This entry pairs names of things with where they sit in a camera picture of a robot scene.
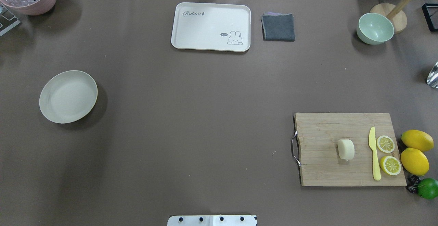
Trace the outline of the mint green bowl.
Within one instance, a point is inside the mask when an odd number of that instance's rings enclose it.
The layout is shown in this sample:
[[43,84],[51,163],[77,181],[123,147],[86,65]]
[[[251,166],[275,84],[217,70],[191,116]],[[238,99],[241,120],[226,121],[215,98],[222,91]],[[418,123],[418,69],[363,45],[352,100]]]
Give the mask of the mint green bowl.
[[356,33],[368,45],[380,45],[390,40],[395,29],[391,21],[378,13],[363,14],[358,20]]

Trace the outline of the green lime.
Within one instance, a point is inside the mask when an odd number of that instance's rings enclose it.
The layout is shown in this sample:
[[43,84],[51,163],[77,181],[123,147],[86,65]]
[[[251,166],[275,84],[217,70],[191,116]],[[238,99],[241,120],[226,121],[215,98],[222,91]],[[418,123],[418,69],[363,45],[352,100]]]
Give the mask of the green lime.
[[438,181],[436,179],[423,179],[418,184],[418,195],[425,199],[434,199],[438,196]]

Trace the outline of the white steamed bun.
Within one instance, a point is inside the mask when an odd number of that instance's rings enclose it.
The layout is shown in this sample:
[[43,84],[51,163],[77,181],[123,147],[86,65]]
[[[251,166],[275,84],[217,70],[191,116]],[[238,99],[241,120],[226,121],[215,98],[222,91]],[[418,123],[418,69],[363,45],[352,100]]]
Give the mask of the white steamed bun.
[[355,157],[355,145],[352,140],[341,139],[337,141],[338,155],[341,160],[352,160]]

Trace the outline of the bamboo cutting board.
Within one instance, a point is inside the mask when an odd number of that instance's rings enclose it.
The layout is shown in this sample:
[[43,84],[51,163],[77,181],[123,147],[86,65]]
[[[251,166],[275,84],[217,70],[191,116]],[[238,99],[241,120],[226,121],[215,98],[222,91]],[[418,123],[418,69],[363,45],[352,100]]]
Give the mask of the bamboo cutting board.
[[[373,178],[373,152],[368,146],[372,127],[376,137],[388,136],[396,141],[388,113],[296,113],[294,115],[299,149],[302,186],[323,187],[403,187],[404,172],[391,176],[381,172]],[[352,140],[355,156],[342,160],[338,140]]]

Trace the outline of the whole lemon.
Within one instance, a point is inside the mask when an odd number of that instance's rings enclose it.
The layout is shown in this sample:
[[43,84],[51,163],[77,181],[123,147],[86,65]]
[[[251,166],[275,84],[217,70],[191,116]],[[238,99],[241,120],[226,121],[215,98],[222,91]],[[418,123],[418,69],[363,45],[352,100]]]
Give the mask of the whole lemon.
[[414,148],[406,148],[400,155],[400,160],[408,172],[417,176],[424,176],[429,171],[429,161],[426,155]]
[[405,146],[418,149],[422,152],[430,151],[434,148],[434,140],[426,132],[411,129],[401,135],[401,140]]

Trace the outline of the upper lemon slice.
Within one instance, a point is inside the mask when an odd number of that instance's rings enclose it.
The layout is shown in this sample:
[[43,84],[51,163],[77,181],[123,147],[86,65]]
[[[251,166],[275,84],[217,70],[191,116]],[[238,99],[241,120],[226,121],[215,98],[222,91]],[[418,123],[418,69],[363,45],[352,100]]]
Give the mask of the upper lemon slice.
[[376,145],[380,151],[386,154],[392,153],[396,148],[396,144],[393,139],[386,135],[378,137],[376,140]]

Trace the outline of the upper whole lemon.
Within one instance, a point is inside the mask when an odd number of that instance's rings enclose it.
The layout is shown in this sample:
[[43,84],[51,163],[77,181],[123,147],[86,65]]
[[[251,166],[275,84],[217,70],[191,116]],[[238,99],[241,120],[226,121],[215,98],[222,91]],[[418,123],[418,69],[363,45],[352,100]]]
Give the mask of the upper whole lemon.
[[434,140],[426,132],[411,129],[401,135],[401,140],[405,146],[418,149],[422,152],[430,151],[434,148]]

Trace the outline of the silver metal scoop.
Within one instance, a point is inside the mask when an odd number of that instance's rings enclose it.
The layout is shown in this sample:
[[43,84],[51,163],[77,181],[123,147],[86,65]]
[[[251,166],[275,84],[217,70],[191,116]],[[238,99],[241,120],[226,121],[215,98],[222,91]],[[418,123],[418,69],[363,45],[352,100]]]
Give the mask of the silver metal scoop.
[[438,62],[436,62],[431,68],[426,79],[426,84],[429,87],[438,88]]

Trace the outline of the black frame tray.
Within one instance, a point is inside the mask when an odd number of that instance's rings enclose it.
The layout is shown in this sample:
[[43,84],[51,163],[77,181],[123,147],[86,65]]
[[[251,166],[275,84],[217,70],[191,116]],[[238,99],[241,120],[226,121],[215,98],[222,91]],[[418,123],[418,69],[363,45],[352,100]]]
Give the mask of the black frame tray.
[[437,3],[425,3],[421,7],[429,31],[438,31],[438,4]]

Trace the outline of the dark grey folded cloth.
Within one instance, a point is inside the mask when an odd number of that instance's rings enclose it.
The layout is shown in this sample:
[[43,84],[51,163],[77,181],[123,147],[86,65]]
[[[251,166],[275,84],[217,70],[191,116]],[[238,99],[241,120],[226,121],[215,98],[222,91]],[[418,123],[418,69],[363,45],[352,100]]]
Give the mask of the dark grey folded cloth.
[[261,16],[264,40],[291,41],[296,39],[293,14],[266,12]]

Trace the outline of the lemon slice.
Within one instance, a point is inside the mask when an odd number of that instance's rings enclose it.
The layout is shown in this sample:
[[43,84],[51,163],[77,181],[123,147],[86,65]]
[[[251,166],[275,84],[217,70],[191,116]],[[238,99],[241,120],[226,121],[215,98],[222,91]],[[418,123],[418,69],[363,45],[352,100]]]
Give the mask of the lemon slice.
[[396,148],[396,144],[393,139],[386,135],[378,137],[376,140],[376,145],[380,151],[386,154],[392,153]]
[[379,161],[380,168],[382,171],[390,176],[399,175],[403,170],[400,161],[393,156],[384,156]]

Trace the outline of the dark cherries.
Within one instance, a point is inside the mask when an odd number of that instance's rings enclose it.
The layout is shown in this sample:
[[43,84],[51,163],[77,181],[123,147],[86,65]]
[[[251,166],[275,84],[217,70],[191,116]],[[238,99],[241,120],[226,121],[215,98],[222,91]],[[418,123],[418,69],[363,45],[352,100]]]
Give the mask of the dark cherries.
[[421,182],[421,177],[417,176],[417,175],[411,175],[408,177],[407,179],[407,186],[406,189],[410,192],[410,193],[414,193],[414,194],[418,194],[418,185]]

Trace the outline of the cream rabbit tray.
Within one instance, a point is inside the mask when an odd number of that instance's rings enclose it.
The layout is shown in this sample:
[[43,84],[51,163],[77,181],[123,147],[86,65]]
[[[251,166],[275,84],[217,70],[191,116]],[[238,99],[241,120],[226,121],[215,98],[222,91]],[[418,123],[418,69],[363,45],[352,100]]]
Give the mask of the cream rabbit tray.
[[245,5],[182,2],[176,6],[171,44],[177,49],[245,52],[251,11]]

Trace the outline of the lower lemon slice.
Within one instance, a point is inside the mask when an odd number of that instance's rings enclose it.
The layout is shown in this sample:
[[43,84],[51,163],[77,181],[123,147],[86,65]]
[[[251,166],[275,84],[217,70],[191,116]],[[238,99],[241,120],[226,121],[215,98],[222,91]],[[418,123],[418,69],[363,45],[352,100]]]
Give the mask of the lower lemon slice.
[[382,171],[390,176],[399,175],[403,170],[400,161],[393,156],[384,156],[379,161],[380,168]]

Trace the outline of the beige round plate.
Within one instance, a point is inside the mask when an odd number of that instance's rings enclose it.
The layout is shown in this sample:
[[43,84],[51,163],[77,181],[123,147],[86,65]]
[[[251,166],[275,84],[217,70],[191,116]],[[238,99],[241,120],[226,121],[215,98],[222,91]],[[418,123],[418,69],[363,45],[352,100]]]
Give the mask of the beige round plate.
[[70,70],[59,73],[45,84],[39,108],[51,122],[67,124],[80,120],[93,109],[98,87],[88,73]]

